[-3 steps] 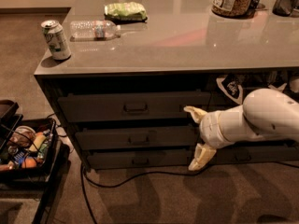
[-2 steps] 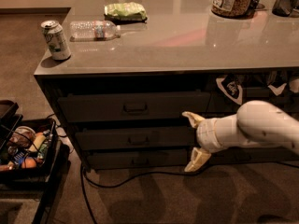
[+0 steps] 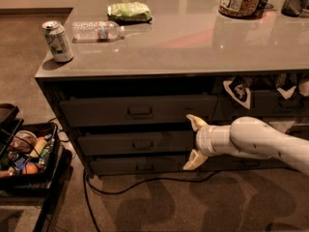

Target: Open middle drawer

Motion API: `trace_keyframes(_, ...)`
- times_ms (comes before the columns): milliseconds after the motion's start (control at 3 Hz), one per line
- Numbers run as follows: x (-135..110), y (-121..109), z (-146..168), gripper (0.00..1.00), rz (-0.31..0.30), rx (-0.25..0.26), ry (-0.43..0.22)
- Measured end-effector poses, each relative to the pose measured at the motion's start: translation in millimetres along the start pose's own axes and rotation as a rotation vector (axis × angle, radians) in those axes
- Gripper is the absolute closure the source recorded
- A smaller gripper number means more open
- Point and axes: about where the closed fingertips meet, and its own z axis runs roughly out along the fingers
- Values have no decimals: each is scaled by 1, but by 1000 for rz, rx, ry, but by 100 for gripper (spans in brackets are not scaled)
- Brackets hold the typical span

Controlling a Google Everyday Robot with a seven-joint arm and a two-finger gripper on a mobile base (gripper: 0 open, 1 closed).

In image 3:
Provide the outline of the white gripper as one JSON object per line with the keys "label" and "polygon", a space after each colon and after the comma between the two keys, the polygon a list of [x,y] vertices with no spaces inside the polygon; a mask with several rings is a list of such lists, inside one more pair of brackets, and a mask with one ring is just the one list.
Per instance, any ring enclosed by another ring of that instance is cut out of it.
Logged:
{"label": "white gripper", "polygon": [[193,149],[189,155],[183,170],[195,170],[200,167],[208,157],[230,154],[233,152],[233,144],[230,141],[229,126],[210,126],[202,118],[187,114],[191,127],[196,134],[197,149]]}

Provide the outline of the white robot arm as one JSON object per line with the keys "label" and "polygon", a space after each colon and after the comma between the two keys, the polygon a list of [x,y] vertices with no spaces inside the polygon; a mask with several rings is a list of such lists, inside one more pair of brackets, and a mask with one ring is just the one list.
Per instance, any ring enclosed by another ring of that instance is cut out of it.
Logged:
{"label": "white robot arm", "polygon": [[309,176],[309,141],[287,135],[254,117],[239,117],[231,125],[209,125],[187,114],[196,132],[195,145],[183,170],[195,170],[209,157],[231,155],[239,158],[280,160]]}

